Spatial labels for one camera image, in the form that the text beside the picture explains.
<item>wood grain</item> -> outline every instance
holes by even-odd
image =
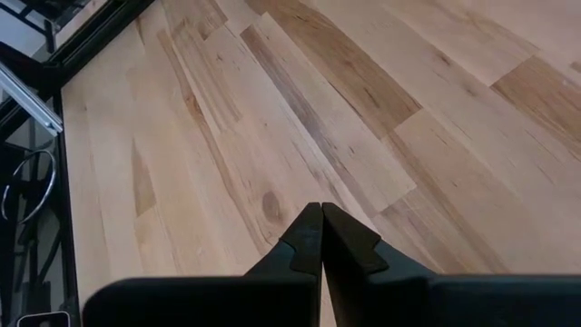
[[[580,8],[152,3],[63,90],[81,302],[245,273],[323,201],[441,273],[578,273]]]

